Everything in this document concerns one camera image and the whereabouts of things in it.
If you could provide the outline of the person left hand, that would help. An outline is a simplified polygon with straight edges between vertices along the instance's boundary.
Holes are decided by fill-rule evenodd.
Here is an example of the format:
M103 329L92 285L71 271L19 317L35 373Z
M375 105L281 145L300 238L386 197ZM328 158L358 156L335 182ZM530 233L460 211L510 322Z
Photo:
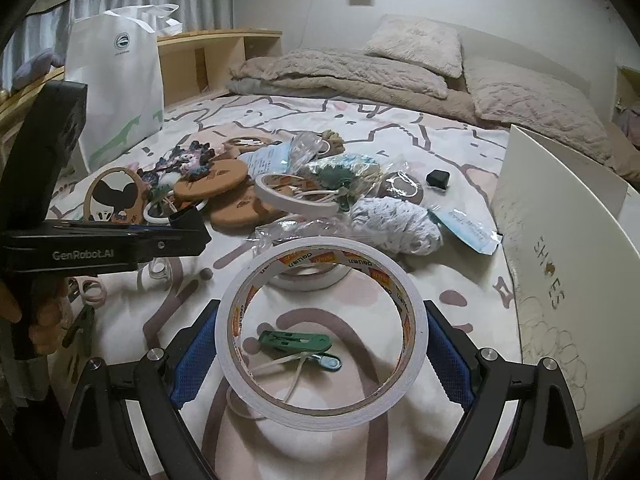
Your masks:
M32 298L18 301L12 292L1 284L1 317L10 323L18 323L23 317L22 307L27 308L31 320L28 336L38 354L48 356L55 352L61 341L63 302L67 299L65 278L46 278L35 283Z

